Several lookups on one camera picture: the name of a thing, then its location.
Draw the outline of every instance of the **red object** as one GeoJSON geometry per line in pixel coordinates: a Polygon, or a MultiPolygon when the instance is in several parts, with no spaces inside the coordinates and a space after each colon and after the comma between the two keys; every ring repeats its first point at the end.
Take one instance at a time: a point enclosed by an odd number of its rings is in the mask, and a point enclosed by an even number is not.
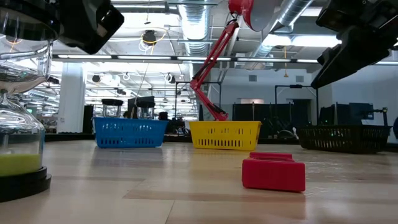
{"type": "Polygon", "coordinates": [[[305,191],[305,165],[291,154],[252,152],[243,160],[242,183],[246,188],[305,191]]]}
{"type": "MultiPolygon", "coordinates": [[[[270,22],[278,0],[229,0],[229,10],[232,14],[243,15],[246,24],[254,31],[263,30],[270,22]]],[[[197,94],[200,101],[207,107],[216,121],[225,121],[228,114],[221,108],[213,104],[200,89],[203,81],[216,65],[218,57],[221,55],[229,40],[234,34],[239,24],[236,19],[229,22],[222,35],[218,39],[214,48],[207,57],[205,64],[199,69],[198,73],[192,78],[191,88],[197,94]]]]}

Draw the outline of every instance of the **black base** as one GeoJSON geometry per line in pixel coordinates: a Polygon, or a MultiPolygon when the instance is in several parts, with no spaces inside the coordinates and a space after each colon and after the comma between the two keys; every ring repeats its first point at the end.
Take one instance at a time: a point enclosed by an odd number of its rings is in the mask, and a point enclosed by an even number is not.
{"type": "Polygon", "coordinates": [[[47,168],[22,175],[0,177],[0,202],[29,197],[50,188],[51,175],[47,168]]]}

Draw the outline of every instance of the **black basket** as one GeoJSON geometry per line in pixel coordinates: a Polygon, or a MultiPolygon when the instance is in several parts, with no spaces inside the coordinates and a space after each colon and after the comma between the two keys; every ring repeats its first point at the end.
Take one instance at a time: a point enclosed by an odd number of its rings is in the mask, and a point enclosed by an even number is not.
{"type": "Polygon", "coordinates": [[[385,148],[390,129],[374,125],[310,126],[298,129],[297,135],[304,149],[369,154],[385,148]]]}

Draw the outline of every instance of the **yellow liquid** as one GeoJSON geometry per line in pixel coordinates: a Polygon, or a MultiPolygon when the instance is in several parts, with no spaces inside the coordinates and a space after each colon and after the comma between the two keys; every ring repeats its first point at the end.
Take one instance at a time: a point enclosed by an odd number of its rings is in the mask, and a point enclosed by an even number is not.
{"type": "Polygon", "coordinates": [[[0,155],[0,177],[27,174],[40,169],[38,154],[0,155]]]}

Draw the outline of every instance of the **red block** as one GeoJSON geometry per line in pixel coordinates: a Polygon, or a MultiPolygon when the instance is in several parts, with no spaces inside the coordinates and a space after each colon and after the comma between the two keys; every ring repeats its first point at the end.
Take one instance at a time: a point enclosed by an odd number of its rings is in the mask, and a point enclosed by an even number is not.
{"type": "Polygon", "coordinates": [[[264,190],[305,191],[305,165],[291,154],[252,152],[243,160],[244,187],[264,190]]]}

